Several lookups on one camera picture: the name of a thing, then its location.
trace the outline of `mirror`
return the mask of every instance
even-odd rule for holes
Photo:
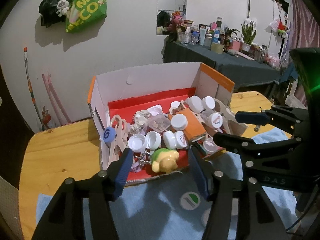
[[[167,27],[171,24],[172,13],[179,11],[186,19],[187,0],[158,0],[157,2],[157,35],[167,35]]]

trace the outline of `white stuffed toy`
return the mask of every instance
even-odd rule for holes
[[[60,0],[57,5],[57,14],[59,17],[62,15],[67,15],[68,10],[70,9],[69,7],[70,3],[67,0]]]

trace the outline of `dark green tablecloth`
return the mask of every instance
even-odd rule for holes
[[[177,42],[166,44],[164,63],[167,62],[203,62],[235,82],[235,89],[270,84],[280,76],[266,64],[227,53],[218,54],[205,46],[184,46]]]

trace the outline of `blue bottle cap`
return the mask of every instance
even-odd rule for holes
[[[116,137],[116,129],[114,129],[111,126],[108,126],[104,130],[102,139],[105,143],[110,143],[115,139],[115,137]]]

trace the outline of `yellow and green toy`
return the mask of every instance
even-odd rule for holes
[[[170,173],[178,168],[176,161],[179,159],[179,153],[175,150],[161,148],[151,155],[153,172]]]

